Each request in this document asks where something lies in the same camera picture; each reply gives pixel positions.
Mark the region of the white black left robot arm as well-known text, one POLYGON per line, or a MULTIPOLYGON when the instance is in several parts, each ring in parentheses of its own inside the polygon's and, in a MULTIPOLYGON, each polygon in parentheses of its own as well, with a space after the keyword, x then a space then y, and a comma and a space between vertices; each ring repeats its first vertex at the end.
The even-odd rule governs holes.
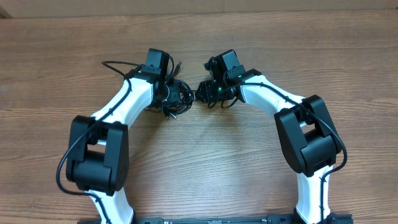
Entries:
POLYGON ((98 223, 134 222, 134 209, 124 191, 128 132, 143 110, 160 108, 173 92, 167 84, 174 74, 174 60, 167 52, 149 49, 145 63, 133 67, 120 73, 123 85, 103 108, 73 119, 68 149, 55 174, 62 192, 92 199, 98 223))

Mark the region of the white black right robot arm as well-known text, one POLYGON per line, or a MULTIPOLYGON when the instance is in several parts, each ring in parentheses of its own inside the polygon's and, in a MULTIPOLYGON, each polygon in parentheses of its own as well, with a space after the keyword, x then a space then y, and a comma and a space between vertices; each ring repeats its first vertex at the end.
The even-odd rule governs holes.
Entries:
POLYGON ((328 205, 330 175, 348 157, 323 99, 291 94, 260 71, 246 70, 233 49, 211 57, 204 68, 211 78, 200 83, 195 98, 209 108, 242 101, 273 116, 284 158, 297 174, 293 213, 269 214, 263 223, 352 223, 352 215, 332 213, 328 205))

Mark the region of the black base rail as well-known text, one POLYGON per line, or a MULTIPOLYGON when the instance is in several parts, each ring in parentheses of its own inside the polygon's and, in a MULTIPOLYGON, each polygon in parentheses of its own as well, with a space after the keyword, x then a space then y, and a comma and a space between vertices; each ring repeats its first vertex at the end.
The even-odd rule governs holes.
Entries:
MULTIPOLYGON (((100 220, 81 220, 79 224, 100 224, 100 220)), ((235 218, 184 218, 184 219, 163 219, 163 218, 133 218, 132 223, 139 224, 293 224, 304 223, 296 214, 289 215, 268 215, 266 217, 235 217, 235 218)), ((334 213, 326 217, 326 221, 319 223, 327 224, 353 224, 352 215, 337 215, 334 213)))

